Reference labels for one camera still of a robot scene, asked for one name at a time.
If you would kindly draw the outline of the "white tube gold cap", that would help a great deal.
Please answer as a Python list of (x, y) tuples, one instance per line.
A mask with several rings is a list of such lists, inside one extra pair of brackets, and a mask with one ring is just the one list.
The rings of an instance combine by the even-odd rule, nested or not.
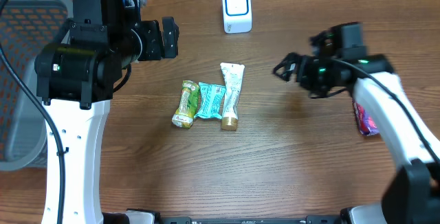
[(233, 63), (221, 63), (220, 66), (226, 87), (221, 128), (235, 131), (238, 126), (238, 103), (245, 66)]

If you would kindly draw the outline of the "purple pad package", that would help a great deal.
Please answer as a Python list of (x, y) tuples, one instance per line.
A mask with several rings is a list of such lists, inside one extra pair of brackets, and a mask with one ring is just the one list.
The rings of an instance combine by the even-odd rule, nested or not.
[(352, 99), (352, 103), (355, 121), (360, 134), (363, 136), (378, 135), (380, 132), (372, 117), (365, 111), (363, 106), (358, 104), (354, 99)]

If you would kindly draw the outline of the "teal snack wrapper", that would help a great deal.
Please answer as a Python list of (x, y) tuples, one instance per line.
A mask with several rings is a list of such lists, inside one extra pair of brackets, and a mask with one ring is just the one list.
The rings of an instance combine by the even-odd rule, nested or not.
[(226, 92), (223, 85), (214, 85), (204, 82), (199, 83), (201, 94), (201, 105), (195, 117), (201, 119), (221, 119), (219, 113), (222, 99)]

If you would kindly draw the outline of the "green yellow snack bar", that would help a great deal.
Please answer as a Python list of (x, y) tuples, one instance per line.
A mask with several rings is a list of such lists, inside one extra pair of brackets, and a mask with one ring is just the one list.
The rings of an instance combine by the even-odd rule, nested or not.
[(181, 88), (179, 106), (172, 117), (172, 123), (180, 128), (190, 128), (193, 125), (199, 104), (200, 88), (196, 82), (184, 80)]

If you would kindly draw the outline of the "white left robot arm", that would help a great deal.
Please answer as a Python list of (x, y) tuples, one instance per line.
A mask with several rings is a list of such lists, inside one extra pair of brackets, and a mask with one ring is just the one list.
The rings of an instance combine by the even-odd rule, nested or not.
[(35, 61), (36, 94), (49, 114), (44, 223), (158, 223), (158, 214), (100, 207), (102, 136), (114, 91), (134, 62), (174, 58), (173, 17), (144, 21), (146, 0), (73, 0), (69, 41), (46, 45)]

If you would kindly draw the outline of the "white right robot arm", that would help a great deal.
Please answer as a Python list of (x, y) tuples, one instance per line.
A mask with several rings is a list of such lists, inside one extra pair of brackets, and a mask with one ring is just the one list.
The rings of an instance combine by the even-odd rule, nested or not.
[(396, 175), (376, 204), (341, 210), (336, 223), (438, 223), (439, 139), (407, 98), (383, 54), (370, 55), (362, 24), (343, 23), (312, 36), (313, 54), (291, 52), (273, 69), (292, 77), (311, 99), (348, 91), (372, 117), (396, 166)]

